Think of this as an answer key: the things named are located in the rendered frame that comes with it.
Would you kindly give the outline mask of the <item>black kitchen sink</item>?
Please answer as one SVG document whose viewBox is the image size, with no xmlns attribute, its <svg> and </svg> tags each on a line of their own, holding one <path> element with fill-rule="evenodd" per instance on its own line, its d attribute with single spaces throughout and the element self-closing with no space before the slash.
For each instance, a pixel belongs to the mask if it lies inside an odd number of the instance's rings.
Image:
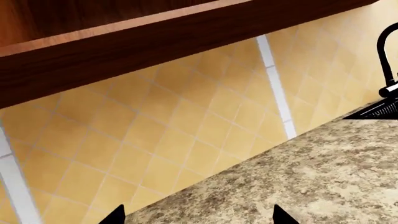
<svg viewBox="0 0 398 224">
<path fill-rule="evenodd" d="M 380 100 L 344 117 L 344 119 L 398 120 L 398 98 Z"/>
</svg>

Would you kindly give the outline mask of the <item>dark wooden wall cabinet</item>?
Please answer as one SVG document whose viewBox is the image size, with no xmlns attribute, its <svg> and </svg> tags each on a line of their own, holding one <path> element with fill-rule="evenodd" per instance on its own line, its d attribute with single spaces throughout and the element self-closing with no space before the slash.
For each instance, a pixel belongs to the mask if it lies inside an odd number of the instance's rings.
<svg viewBox="0 0 398 224">
<path fill-rule="evenodd" d="M 378 0 L 0 0 L 0 109 Z"/>
</svg>

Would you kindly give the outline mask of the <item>black kitchen faucet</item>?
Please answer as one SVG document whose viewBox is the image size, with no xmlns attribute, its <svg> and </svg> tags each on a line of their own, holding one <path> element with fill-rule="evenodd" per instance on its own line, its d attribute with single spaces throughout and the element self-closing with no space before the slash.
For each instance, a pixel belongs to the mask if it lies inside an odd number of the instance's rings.
<svg viewBox="0 0 398 224">
<path fill-rule="evenodd" d="M 379 95 L 383 98 L 387 98 L 389 95 L 391 95 L 391 93 L 393 93 L 398 89 L 398 82 L 395 82 L 394 80 L 392 70 L 389 65 L 387 55 L 385 52 L 386 39 L 391 33 L 393 33 L 396 30 L 398 30 L 398 22 L 384 29 L 380 34 L 380 36 L 378 37 L 376 44 L 377 53 L 379 56 L 382 72 L 384 74 L 384 79 L 386 82 L 386 86 L 382 87 L 379 90 Z"/>
</svg>

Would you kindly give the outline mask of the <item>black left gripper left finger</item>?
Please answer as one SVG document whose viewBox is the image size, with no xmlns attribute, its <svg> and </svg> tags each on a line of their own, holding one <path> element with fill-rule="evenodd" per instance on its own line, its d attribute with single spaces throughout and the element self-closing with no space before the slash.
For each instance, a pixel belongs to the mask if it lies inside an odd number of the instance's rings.
<svg viewBox="0 0 398 224">
<path fill-rule="evenodd" d="M 98 224 L 124 224 L 125 219 L 124 205 L 119 205 Z"/>
</svg>

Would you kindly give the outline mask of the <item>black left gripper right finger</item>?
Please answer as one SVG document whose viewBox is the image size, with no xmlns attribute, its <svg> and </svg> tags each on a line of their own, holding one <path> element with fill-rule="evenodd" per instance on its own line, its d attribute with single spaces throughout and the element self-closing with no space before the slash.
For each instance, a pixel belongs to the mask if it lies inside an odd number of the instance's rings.
<svg viewBox="0 0 398 224">
<path fill-rule="evenodd" d="M 274 205 L 272 219 L 274 224 L 299 224 L 297 220 L 278 205 Z"/>
</svg>

